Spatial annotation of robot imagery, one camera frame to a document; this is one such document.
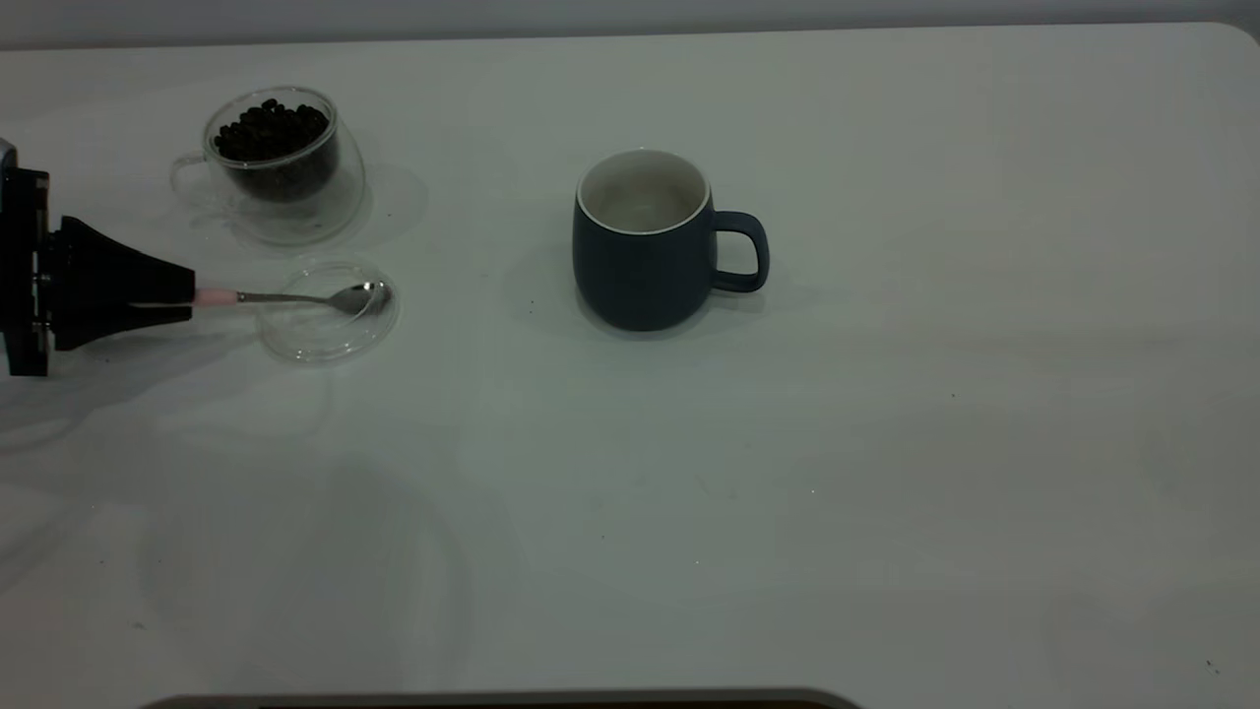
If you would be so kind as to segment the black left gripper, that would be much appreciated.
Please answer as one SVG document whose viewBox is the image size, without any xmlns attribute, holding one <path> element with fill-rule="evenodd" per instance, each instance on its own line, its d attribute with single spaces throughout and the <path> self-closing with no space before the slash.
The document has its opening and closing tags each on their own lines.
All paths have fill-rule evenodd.
<svg viewBox="0 0 1260 709">
<path fill-rule="evenodd" d="M 48 238 L 47 173 L 3 169 L 1 329 L 9 375 L 48 377 L 50 329 L 39 254 Z M 89 309 L 57 314 L 57 351 L 190 320 L 195 273 L 144 254 L 86 222 L 60 222 L 60 295 Z M 135 302 L 147 303 L 144 306 Z"/>
</svg>

